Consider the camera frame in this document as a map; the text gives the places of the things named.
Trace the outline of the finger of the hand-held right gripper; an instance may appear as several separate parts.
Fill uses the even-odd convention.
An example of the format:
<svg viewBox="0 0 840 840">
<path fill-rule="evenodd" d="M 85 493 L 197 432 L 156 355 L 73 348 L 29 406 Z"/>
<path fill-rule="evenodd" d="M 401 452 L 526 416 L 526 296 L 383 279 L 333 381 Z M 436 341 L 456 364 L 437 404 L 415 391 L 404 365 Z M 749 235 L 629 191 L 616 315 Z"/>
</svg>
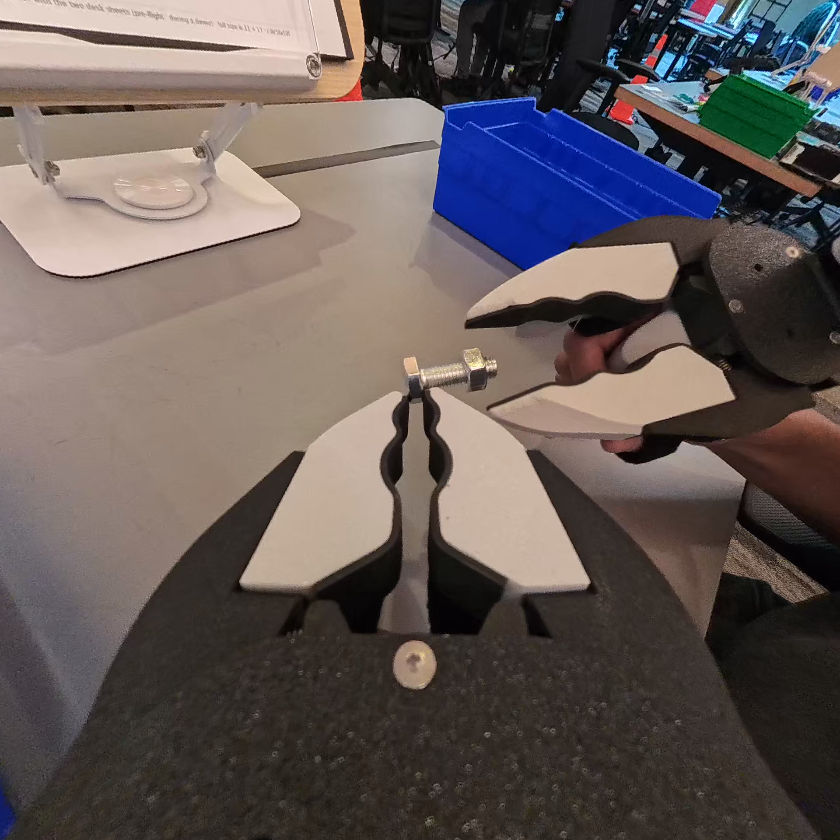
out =
<svg viewBox="0 0 840 840">
<path fill-rule="evenodd" d="M 576 385 L 540 385 L 488 405 L 487 413 L 505 427 L 546 438 L 623 439 L 735 399 L 721 368 L 674 345 L 631 371 L 603 371 Z"/>
<path fill-rule="evenodd" d="M 475 303 L 466 329 L 602 319 L 619 326 L 670 298 L 679 274 L 670 243 L 572 248 L 502 283 Z"/>
</svg>

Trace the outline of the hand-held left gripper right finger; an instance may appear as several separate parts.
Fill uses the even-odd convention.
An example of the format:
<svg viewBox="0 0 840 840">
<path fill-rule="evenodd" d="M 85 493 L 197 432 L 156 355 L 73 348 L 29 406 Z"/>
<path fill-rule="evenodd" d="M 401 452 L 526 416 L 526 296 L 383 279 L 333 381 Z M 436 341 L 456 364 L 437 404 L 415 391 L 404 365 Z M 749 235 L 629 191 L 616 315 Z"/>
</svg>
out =
<svg viewBox="0 0 840 840">
<path fill-rule="evenodd" d="M 423 396 L 436 486 L 427 531 L 431 621 L 485 621 L 500 601 L 584 592 L 591 579 L 527 449 L 445 391 Z"/>
</svg>

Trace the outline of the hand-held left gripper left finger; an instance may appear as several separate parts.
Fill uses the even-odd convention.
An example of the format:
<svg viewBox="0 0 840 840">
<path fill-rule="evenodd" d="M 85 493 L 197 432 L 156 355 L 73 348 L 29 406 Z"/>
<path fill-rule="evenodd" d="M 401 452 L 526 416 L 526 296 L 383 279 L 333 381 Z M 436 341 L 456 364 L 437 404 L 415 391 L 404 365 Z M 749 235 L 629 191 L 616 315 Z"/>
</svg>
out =
<svg viewBox="0 0 840 840">
<path fill-rule="evenodd" d="M 378 621 L 403 559 L 399 392 L 348 415 L 302 455 L 239 579 L 246 592 L 336 602 L 347 621 Z"/>
</svg>

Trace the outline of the silver hex nut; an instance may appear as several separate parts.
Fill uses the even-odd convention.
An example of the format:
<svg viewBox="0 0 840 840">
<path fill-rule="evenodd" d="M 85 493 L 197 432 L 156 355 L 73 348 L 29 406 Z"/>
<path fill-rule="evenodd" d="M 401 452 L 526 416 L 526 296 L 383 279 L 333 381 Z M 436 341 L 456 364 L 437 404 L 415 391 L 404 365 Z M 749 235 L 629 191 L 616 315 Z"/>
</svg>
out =
<svg viewBox="0 0 840 840">
<path fill-rule="evenodd" d="M 497 373 L 498 362 L 495 359 L 484 355 L 478 348 L 463 350 L 461 378 L 469 392 L 485 390 Z"/>
</svg>

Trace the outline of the silver bolt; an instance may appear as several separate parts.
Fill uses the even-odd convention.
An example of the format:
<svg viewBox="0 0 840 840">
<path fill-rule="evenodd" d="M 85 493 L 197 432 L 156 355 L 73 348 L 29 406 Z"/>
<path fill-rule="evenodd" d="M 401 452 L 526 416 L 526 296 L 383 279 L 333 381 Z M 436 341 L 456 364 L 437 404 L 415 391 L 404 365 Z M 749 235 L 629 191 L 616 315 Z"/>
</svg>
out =
<svg viewBox="0 0 840 840">
<path fill-rule="evenodd" d="M 423 368 L 413 356 L 403 360 L 404 382 L 409 401 L 421 400 L 424 393 L 439 388 L 449 388 L 456 385 L 469 385 L 471 371 L 464 362 L 434 365 Z"/>
</svg>

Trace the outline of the person's right forearm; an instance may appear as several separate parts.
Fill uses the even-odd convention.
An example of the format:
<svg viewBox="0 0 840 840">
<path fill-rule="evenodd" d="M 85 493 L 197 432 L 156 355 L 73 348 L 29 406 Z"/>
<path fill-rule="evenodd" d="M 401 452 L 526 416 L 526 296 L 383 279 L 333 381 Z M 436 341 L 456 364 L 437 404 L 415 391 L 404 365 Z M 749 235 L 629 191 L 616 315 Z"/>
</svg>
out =
<svg viewBox="0 0 840 840">
<path fill-rule="evenodd" d="M 839 543 L 839 426 L 814 409 L 707 448 L 827 541 Z"/>
</svg>

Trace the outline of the grey desk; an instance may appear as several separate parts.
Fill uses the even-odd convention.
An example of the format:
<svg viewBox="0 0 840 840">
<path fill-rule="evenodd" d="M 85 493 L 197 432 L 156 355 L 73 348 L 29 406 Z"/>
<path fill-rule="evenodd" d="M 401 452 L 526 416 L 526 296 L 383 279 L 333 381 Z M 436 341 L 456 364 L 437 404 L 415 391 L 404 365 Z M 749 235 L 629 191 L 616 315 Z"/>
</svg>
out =
<svg viewBox="0 0 840 840">
<path fill-rule="evenodd" d="M 433 212 L 444 115 L 412 99 L 266 107 L 234 153 L 288 230 L 88 280 L 2 231 L 2 783 L 23 811 L 184 552 L 293 450 L 481 348 L 479 410 L 550 378 L 561 327 L 465 331 L 516 272 Z"/>
</svg>

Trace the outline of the person's right hand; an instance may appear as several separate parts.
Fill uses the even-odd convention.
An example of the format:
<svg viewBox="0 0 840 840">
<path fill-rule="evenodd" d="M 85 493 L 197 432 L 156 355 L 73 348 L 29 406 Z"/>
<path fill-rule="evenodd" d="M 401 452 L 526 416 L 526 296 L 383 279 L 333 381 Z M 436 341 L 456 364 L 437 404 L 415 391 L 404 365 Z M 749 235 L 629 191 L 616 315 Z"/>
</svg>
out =
<svg viewBox="0 0 840 840">
<path fill-rule="evenodd" d="M 592 336 L 569 329 L 563 340 L 563 349 L 554 360 L 557 385 L 576 385 L 606 371 L 606 363 L 614 350 L 653 318 L 647 316 L 620 329 Z"/>
</svg>

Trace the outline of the green crate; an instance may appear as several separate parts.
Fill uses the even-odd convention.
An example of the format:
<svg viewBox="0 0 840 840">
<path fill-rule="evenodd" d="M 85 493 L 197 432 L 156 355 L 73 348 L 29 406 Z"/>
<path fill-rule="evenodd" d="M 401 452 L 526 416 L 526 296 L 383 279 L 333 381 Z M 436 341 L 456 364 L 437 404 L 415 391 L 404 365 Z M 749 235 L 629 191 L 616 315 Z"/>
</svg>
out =
<svg viewBox="0 0 840 840">
<path fill-rule="evenodd" d="M 816 108 L 745 75 L 728 75 L 699 106 L 699 124 L 765 159 L 774 158 L 813 119 Z"/>
</svg>

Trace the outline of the wooden table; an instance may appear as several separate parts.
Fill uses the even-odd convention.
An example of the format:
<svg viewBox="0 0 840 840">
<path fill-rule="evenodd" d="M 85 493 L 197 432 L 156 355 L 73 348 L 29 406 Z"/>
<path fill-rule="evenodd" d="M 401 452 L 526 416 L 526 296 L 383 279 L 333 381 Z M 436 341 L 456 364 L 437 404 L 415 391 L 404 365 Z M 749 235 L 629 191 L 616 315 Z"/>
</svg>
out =
<svg viewBox="0 0 840 840">
<path fill-rule="evenodd" d="M 730 141 L 701 126 L 695 113 L 682 112 L 670 101 L 677 92 L 694 94 L 699 82 L 662 82 L 655 85 L 622 85 L 616 90 L 616 99 L 642 113 L 646 120 L 653 119 L 667 125 L 672 131 L 690 138 L 695 144 L 712 150 L 715 154 L 745 167 L 765 182 L 771 182 L 795 196 L 814 198 L 824 187 L 838 189 L 838 184 L 813 180 L 802 173 L 785 167 L 775 159 L 761 155 Z"/>
</svg>

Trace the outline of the person's dark clothing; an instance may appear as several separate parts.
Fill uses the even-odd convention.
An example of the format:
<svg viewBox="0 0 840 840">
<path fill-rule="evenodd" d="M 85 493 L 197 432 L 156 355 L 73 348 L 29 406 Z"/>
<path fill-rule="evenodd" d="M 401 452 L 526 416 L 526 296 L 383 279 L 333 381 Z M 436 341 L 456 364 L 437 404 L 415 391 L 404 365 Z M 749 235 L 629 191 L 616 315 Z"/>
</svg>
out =
<svg viewBox="0 0 840 840">
<path fill-rule="evenodd" d="M 839 838 L 839 600 L 721 577 L 707 645 L 754 744 L 821 838 Z"/>
</svg>

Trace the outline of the white document stand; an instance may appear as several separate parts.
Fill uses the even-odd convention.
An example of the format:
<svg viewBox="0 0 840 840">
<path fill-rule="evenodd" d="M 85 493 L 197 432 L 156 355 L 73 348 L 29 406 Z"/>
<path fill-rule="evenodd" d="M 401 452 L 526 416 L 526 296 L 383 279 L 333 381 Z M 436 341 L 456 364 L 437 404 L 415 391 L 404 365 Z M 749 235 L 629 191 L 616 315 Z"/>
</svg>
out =
<svg viewBox="0 0 840 840">
<path fill-rule="evenodd" d="M 316 51 L 240 48 L 2 22 L 2 104 L 24 162 L 2 166 L 2 225 L 37 267 L 98 277 L 296 224 L 294 202 L 229 152 L 271 99 L 309 95 Z M 188 146 L 57 161 L 45 107 L 216 104 Z"/>
</svg>

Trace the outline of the printed instruction sheet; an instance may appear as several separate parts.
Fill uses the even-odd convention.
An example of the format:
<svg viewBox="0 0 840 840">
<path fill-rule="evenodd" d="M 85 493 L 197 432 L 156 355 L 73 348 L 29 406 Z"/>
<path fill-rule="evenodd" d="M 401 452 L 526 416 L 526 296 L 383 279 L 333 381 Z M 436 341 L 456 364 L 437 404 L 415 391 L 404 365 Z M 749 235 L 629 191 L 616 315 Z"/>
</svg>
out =
<svg viewBox="0 0 840 840">
<path fill-rule="evenodd" d="M 353 57 L 340 2 L 2 1 L 2 22 L 194 44 Z"/>
</svg>

